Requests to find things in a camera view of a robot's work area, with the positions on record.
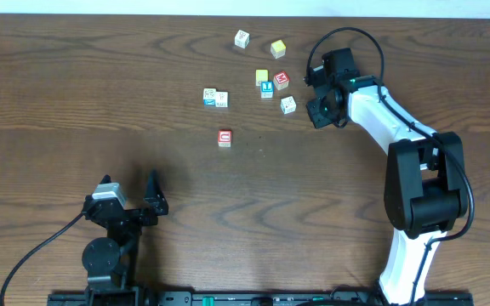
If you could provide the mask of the white airplane block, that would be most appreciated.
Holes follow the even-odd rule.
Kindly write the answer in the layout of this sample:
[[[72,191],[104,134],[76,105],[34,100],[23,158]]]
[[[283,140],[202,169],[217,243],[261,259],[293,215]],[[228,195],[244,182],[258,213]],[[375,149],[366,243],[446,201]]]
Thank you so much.
[[[282,109],[282,113],[285,115],[292,113],[292,112],[295,112],[296,107],[297,107],[293,96],[288,96],[288,97],[282,98],[280,106]]]

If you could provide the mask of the blue letter block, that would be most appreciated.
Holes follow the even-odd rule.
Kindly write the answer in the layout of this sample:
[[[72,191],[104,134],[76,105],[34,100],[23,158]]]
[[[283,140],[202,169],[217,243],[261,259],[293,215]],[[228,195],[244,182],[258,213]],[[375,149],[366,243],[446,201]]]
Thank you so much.
[[[262,82],[260,84],[260,94],[262,99],[271,99],[274,94],[273,82]]]

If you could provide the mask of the red letter U block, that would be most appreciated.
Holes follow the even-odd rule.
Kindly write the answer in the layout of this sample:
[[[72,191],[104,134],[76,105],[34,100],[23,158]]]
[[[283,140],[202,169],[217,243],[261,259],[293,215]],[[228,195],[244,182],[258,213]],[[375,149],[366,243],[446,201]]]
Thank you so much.
[[[218,146],[219,147],[231,147],[232,131],[231,130],[219,130],[218,131]]]

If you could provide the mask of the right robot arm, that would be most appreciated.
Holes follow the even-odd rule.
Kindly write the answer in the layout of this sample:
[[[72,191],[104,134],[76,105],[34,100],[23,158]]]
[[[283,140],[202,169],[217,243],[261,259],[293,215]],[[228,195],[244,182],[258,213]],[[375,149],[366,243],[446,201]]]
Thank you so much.
[[[422,303],[436,249],[470,211],[460,137],[413,118],[379,78],[360,73],[349,48],[324,54],[321,66],[307,67],[304,81],[316,94],[306,105],[315,128],[354,122],[387,155],[384,203],[394,234],[378,280],[380,300]]]

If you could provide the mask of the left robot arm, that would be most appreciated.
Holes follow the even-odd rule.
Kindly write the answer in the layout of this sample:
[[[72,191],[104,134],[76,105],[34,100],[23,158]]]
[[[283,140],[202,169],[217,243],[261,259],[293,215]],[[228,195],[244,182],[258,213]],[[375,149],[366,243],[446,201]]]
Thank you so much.
[[[151,171],[145,190],[147,207],[127,209],[121,185],[106,175],[83,203],[84,217],[106,230],[83,250],[88,305],[155,305],[157,295],[135,281],[140,237],[144,227],[155,226],[168,214],[168,202]]]

